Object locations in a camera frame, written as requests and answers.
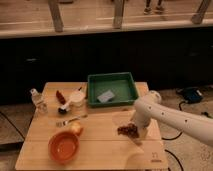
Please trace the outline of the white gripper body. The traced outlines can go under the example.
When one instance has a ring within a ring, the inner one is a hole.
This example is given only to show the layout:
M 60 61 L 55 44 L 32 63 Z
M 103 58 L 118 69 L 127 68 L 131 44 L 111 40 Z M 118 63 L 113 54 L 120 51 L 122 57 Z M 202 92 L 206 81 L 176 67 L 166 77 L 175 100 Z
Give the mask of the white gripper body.
M 150 125 L 151 118 L 143 115 L 134 115 L 132 121 L 138 129 L 139 138 L 144 139 L 147 135 L 147 128 Z

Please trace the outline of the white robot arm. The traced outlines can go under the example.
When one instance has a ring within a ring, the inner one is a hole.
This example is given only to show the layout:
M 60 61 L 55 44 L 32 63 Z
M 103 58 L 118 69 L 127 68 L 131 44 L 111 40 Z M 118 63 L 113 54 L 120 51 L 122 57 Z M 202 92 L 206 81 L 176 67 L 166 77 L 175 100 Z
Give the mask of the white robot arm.
M 213 119 L 163 106 L 161 100 L 157 91 L 149 91 L 134 102 L 132 122 L 138 129 L 155 119 L 213 147 Z

